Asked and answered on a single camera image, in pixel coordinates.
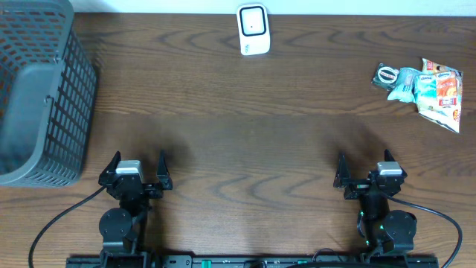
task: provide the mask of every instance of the white wall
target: white wall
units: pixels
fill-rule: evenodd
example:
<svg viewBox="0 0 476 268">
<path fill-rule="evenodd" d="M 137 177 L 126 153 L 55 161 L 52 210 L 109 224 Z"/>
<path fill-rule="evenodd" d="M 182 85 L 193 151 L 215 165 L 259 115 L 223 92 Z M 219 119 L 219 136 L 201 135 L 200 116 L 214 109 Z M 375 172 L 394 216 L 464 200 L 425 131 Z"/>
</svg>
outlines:
<svg viewBox="0 0 476 268">
<path fill-rule="evenodd" d="M 232 14 L 262 3 L 270 14 L 476 16 L 476 0 L 70 0 L 76 12 Z"/>
</svg>

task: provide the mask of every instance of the white device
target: white device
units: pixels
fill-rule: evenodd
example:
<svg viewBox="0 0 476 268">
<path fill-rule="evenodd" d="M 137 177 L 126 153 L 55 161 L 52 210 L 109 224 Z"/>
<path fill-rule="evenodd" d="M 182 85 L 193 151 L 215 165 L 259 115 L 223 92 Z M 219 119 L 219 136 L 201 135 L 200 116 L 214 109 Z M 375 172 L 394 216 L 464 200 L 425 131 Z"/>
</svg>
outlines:
<svg viewBox="0 0 476 268">
<path fill-rule="evenodd" d="M 142 173 L 141 162 L 138 160 L 126 160 L 120 161 L 116 167 L 116 174 L 137 174 L 141 182 L 144 181 L 144 175 Z"/>
<path fill-rule="evenodd" d="M 239 46 L 241 54 L 256 55 L 269 51 L 268 13 L 262 4 L 246 4 L 237 11 Z"/>
<path fill-rule="evenodd" d="M 378 162 L 377 170 L 380 175 L 402 175 L 403 173 L 398 162 Z"/>
</svg>

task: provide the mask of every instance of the chip bag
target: chip bag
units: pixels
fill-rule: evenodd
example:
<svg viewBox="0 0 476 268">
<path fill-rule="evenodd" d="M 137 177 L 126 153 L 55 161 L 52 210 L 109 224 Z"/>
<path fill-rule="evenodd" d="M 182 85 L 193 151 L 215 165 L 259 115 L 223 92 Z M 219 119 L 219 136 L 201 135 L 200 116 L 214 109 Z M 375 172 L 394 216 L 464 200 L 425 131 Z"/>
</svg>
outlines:
<svg viewBox="0 0 476 268">
<path fill-rule="evenodd" d="M 440 72 L 446 72 L 446 71 L 454 71 L 456 72 L 456 75 L 458 76 L 463 76 L 462 71 L 458 71 L 457 69 L 450 68 L 448 66 L 443 66 L 438 63 L 434 63 L 430 60 L 423 59 L 423 74 L 438 74 Z"/>
<path fill-rule="evenodd" d="M 418 113 L 445 127 L 460 132 L 461 98 L 455 71 L 420 75 L 414 81 Z"/>
</svg>

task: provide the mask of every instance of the wooden table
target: wooden table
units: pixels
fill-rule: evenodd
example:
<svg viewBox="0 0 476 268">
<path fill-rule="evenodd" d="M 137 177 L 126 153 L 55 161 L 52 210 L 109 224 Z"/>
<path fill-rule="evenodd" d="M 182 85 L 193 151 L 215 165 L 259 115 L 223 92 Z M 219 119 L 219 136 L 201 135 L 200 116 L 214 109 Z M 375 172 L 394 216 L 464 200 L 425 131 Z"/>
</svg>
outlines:
<svg viewBox="0 0 476 268">
<path fill-rule="evenodd" d="M 235 16 L 77 14 L 75 29 L 101 66 L 83 178 L 63 189 L 0 189 L 0 267 L 26 267 L 54 216 L 96 189 L 116 150 L 149 178 L 167 151 L 174 190 L 153 203 L 147 243 L 204 254 L 312 254 L 363 246 L 357 201 L 332 187 L 338 152 L 365 176 L 389 148 L 408 172 L 397 197 L 447 213 L 464 231 L 454 267 L 476 261 L 476 19 L 270 16 L 271 51 L 239 53 Z M 370 85 L 379 63 L 421 57 L 464 71 L 461 134 L 387 101 Z M 102 249 L 98 222 L 118 201 L 102 193 L 49 229 L 36 267 Z M 418 217 L 415 250 L 440 264 L 457 239 Z"/>
</svg>

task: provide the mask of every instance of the gray laundry basket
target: gray laundry basket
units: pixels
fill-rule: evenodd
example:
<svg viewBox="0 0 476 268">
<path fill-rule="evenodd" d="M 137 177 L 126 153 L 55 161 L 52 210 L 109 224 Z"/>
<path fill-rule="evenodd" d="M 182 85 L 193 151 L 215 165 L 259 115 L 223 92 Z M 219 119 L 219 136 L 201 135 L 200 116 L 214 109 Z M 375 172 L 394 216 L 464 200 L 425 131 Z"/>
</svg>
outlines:
<svg viewBox="0 0 476 268">
<path fill-rule="evenodd" d="M 97 77 L 67 0 L 0 0 L 0 186 L 77 182 Z"/>
</svg>

